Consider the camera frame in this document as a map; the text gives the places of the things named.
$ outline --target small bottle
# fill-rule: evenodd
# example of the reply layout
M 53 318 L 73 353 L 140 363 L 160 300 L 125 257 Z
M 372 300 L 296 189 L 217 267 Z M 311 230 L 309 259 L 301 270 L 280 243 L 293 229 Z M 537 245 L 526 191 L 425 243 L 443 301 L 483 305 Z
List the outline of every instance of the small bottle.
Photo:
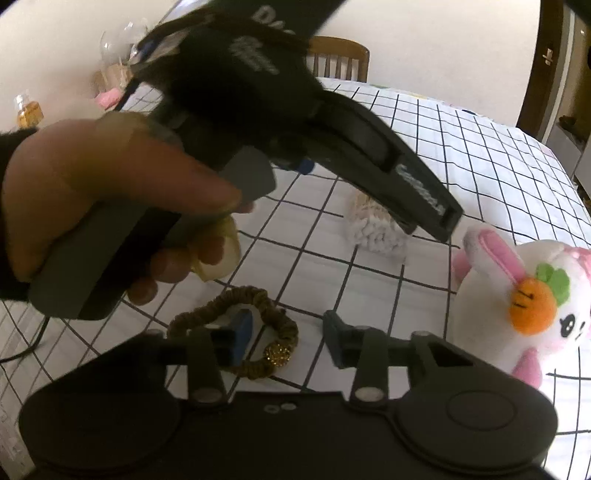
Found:
M 36 127 L 43 120 L 43 112 L 39 103 L 31 100 L 29 95 L 22 93 L 14 99 L 14 104 L 18 109 L 17 125 L 19 128 Z

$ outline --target grid tablecloth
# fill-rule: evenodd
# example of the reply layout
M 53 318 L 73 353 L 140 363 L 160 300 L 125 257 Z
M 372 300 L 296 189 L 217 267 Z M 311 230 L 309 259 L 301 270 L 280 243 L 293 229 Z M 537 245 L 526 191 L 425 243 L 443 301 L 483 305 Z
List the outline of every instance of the grid tablecloth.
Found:
M 157 297 L 135 307 L 122 299 L 101 322 L 51 319 L 34 355 L 2 366 L 0 404 L 10 421 L 25 398 L 77 365 L 146 328 L 165 330 L 175 315 L 205 304 L 228 286 L 253 285 L 293 318 L 300 344 L 276 376 L 237 380 L 224 374 L 229 390 L 327 391 L 345 394 L 351 369 L 330 360 L 321 315 L 336 309 L 345 322 L 370 325 L 408 338 L 429 330 L 445 338 L 456 286 L 452 251 L 470 225 L 487 222 L 509 242 L 551 238 L 578 247 L 591 242 L 589 215 L 553 153 L 519 129 L 432 99 L 356 82 L 322 80 L 375 112 L 418 153 L 465 209 L 449 244 L 418 230 L 405 262 L 351 246 L 344 220 L 353 187 L 317 166 L 302 176 L 276 170 L 277 188 L 257 201 L 254 213 L 236 215 L 242 258 L 228 277 L 203 283 L 191 274 L 176 285 L 160 285 Z M 140 86 L 126 109 L 149 112 L 160 94 Z M 0 305 L 1 356 L 24 349 L 43 316 L 31 306 Z M 256 325 L 248 355 L 261 355 L 273 335 Z M 390 395 L 408 390 L 405 369 L 390 368 Z M 186 370 L 171 368 L 168 387 L 186 395 Z M 548 372 L 542 391 L 559 414 L 559 434 L 544 461 L 559 479 L 584 480 L 591 459 L 591 345 L 587 341 Z

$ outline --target metal screw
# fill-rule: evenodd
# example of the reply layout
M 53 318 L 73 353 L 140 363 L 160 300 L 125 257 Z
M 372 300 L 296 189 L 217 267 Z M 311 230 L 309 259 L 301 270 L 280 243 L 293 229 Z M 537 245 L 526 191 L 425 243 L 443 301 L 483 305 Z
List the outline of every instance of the metal screw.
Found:
M 384 391 L 377 387 L 361 387 L 355 391 L 355 397 L 367 403 L 380 401 L 384 395 Z
M 297 405 L 292 402 L 286 402 L 281 404 L 281 409 L 285 411 L 292 411 L 297 408 Z
M 279 405 L 265 405 L 263 410 L 267 413 L 279 413 L 281 411 Z
M 191 394 L 191 398 L 199 403 L 217 403 L 222 397 L 222 392 L 210 387 L 198 388 Z
M 164 332 L 162 330 L 158 330 L 157 328 L 149 328 L 145 331 L 147 335 L 154 335 L 157 337 L 164 338 Z

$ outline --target white wall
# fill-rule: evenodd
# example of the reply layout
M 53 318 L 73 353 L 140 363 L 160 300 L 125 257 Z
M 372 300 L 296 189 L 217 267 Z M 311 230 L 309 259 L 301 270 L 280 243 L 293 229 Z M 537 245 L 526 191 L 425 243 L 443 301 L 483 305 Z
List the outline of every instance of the white wall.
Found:
M 348 0 L 320 34 L 369 48 L 371 83 L 515 125 L 539 17 L 540 0 Z
M 46 116 L 90 99 L 104 30 L 156 23 L 174 0 L 19 0 L 0 17 L 0 130 L 28 89 Z M 371 51 L 369 81 L 514 125 L 530 75 L 540 0 L 349 0 L 322 34 Z
M 15 126 L 15 95 L 28 89 L 46 116 L 94 97 L 99 40 L 142 18 L 154 25 L 175 0 L 19 0 L 0 17 L 0 131 Z

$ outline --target bunny face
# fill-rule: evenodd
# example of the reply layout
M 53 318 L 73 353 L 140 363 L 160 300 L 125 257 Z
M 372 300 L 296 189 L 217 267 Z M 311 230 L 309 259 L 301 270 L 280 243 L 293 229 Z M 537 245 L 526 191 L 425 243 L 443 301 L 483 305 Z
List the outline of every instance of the bunny face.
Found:
M 497 295 L 514 345 L 535 348 L 540 357 L 580 343 L 591 327 L 591 252 L 556 241 L 515 249 L 489 228 L 468 231 L 470 266 Z
M 540 356 L 578 345 L 591 327 L 591 283 L 585 258 L 589 251 L 554 241 L 532 242 L 516 250 L 528 277 L 511 294 L 509 318 L 514 328 L 530 337 L 528 343 Z M 530 315 L 535 318 L 527 323 Z M 537 329 L 528 335 L 522 325 Z

